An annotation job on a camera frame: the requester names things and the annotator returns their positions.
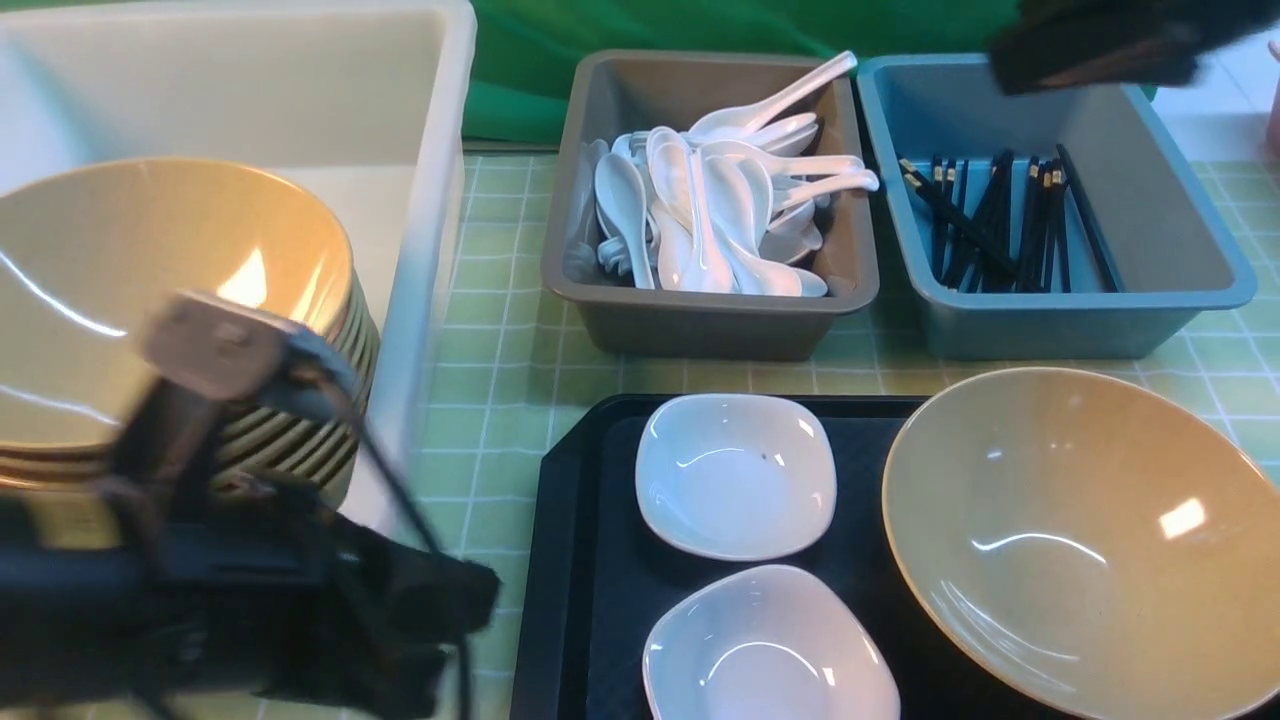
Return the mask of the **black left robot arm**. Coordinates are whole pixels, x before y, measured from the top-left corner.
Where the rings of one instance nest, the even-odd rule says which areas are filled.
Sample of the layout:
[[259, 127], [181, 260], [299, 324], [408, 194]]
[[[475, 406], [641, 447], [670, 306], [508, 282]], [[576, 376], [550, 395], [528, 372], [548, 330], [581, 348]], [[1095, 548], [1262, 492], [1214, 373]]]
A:
[[[445, 553], [357, 405], [355, 372], [306, 325], [180, 292], [143, 342], [154, 382], [78, 484], [3, 482], [3, 707], [55, 719], [131, 700], [238, 691], [430, 717], [458, 666], [474, 716], [468, 638], [500, 583]], [[269, 469], [216, 478], [234, 406], [338, 420], [421, 538], [402, 544]]]

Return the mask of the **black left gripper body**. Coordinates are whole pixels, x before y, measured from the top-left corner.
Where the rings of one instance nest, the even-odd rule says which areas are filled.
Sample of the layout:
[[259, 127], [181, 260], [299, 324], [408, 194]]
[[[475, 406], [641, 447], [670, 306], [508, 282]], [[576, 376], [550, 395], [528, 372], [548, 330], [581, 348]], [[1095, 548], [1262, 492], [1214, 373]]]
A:
[[416, 550], [297, 483], [164, 521], [141, 493], [3, 489], [3, 707], [46, 717], [244, 692], [430, 717], [451, 648], [485, 629], [485, 565]]

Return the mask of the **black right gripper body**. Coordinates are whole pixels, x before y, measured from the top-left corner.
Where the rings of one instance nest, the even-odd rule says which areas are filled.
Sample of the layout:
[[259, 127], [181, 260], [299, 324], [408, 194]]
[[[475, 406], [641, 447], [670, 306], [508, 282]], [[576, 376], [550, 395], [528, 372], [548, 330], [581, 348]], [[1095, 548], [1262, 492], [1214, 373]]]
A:
[[1277, 22], [1276, 1], [1021, 1], [988, 42], [1009, 96], [1097, 85], [1184, 87], [1201, 59]]

